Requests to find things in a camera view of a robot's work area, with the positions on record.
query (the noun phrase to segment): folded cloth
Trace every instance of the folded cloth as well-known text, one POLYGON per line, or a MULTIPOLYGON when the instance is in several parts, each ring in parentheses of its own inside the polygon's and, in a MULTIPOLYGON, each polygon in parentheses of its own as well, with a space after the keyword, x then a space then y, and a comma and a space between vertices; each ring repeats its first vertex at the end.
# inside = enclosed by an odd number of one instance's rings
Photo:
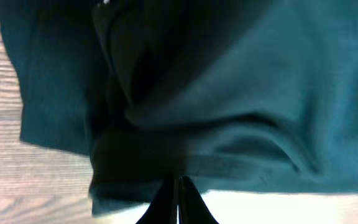
POLYGON ((358 1, 0 1, 23 141, 89 154, 94 214, 199 190, 358 192, 358 1))

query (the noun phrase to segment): wood grain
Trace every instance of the wood grain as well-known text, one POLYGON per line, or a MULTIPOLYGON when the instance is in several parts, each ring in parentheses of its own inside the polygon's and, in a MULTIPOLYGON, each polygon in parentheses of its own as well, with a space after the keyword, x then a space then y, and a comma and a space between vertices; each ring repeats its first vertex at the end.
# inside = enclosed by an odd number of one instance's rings
POLYGON ((88 158, 19 142, 21 109, 0 35, 0 223, 94 223, 88 158))

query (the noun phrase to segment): light wood floor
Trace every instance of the light wood floor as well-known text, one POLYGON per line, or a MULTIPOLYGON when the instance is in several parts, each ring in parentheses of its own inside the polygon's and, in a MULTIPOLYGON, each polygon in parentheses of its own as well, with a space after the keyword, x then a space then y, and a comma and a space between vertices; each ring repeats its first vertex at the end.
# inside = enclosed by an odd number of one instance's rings
MULTIPOLYGON (((91 219, 88 158, 20 143, 21 108, 0 36, 0 223, 134 223, 142 215, 147 206, 91 219)), ((221 223, 358 224, 358 196, 212 192, 204 199, 221 223)))

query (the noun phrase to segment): fabric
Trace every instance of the fabric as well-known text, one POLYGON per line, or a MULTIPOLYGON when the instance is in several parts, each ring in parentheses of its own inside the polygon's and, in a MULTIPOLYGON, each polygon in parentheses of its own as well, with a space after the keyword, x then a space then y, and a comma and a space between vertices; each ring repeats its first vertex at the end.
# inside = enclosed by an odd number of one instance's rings
POLYGON ((94 214, 199 190, 358 192, 358 1, 0 1, 21 139, 89 154, 94 214))

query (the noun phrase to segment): wooden surface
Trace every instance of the wooden surface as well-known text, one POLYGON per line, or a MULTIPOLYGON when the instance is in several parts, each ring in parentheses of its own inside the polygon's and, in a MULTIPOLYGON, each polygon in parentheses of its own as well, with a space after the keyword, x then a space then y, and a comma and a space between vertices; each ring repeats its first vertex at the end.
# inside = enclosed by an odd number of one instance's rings
MULTIPOLYGON (((0 223, 134 223, 142 215, 147 206, 92 220, 88 158, 20 143, 21 108, 0 36, 0 223)), ((204 199, 221 223, 358 224, 358 196, 212 192, 204 199)))
POLYGON ((92 223, 88 158, 20 143, 21 108, 0 36, 0 223, 92 223))

